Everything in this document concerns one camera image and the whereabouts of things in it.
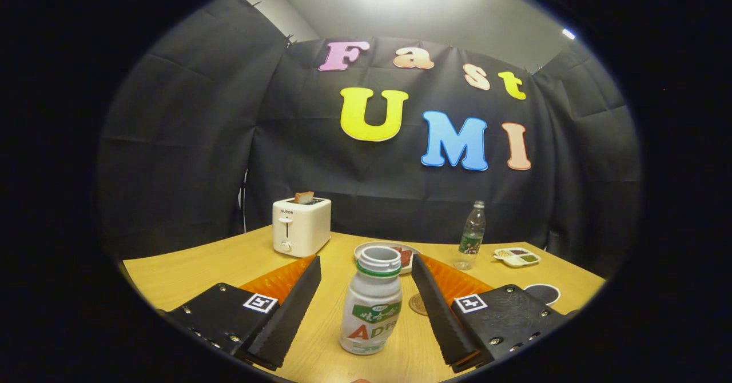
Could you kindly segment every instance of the bottle label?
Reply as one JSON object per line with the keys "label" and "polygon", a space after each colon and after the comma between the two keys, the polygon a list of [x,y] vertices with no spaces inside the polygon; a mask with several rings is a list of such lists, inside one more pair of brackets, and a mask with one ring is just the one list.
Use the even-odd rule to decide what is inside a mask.
{"label": "bottle label", "polygon": [[398,315],[401,309],[402,302],[396,302],[392,305],[374,305],[371,307],[353,305],[353,315],[373,325],[374,323],[379,323],[379,321],[384,321],[387,318]]}
{"label": "bottle label", "polygon": [[401,300],[364,305],[358,303],[367,302],[351,296],[345,303],[340,346],[355,354],[372,354],[384,349],[399,320]]}
{"label": "bottle label", "polygon": [[465,254],[478,254],[481,242],[483,242],[483,237],[475,239],[473,237],[463,236],[460,240],[460,247],[457,250]]}

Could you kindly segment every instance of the plastic water bottle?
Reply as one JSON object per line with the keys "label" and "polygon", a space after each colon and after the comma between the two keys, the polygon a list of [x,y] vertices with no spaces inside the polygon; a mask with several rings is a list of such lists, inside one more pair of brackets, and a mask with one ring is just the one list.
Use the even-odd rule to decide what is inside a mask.
{"label": "plastic water bottle", "polygon": [[460,270],[469,270],[473,268],[473,263],[478,250],[483,242],[483,234],[486,232],[486,214],[484,208],[486,204],[481,200],[476,200],[473,204],[473,211],[468,216],[463,229],[463,237],[460,239],[460,245],[457,246],[455,260],[452,265]]}
{"label": "plastic water bottle", "polygon": [[384,349],[402,310],[401,254],[385,246],[364,248],[348,285],[340,346],[354,354]]}

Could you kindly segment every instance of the food on plate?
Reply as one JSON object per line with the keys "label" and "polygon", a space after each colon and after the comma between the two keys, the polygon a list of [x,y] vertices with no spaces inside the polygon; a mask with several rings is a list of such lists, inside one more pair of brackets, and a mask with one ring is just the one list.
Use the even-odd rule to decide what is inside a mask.
{"label": "food on plate", "polygon": [[402,250],[399,246],[392,246],[392,249],[397,250],[402,255],[402,268],[406,268],[406,266],[410,265],[411,263],[411,250]]}

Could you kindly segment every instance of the white plastic bottle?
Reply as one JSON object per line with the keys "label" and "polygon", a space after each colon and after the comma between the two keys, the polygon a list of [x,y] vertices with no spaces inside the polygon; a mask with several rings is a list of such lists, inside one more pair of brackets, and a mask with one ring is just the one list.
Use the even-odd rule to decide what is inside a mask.
{"label": "white plastic bottle", "polygon": [[384,349],[402,310],[401,257],[385,246],[364,248],[348,285],[340,325],[340,346],[354,354]]}

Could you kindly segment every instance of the ceiling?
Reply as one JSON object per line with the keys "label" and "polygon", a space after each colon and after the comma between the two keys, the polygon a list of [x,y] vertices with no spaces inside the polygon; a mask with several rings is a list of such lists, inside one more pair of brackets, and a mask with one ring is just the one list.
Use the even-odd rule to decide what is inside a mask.
{"label": "ceiling", "polygon": [[571,41],[530,0],[287,0],[321,38],[388,36],[450,44],[534,73]]}

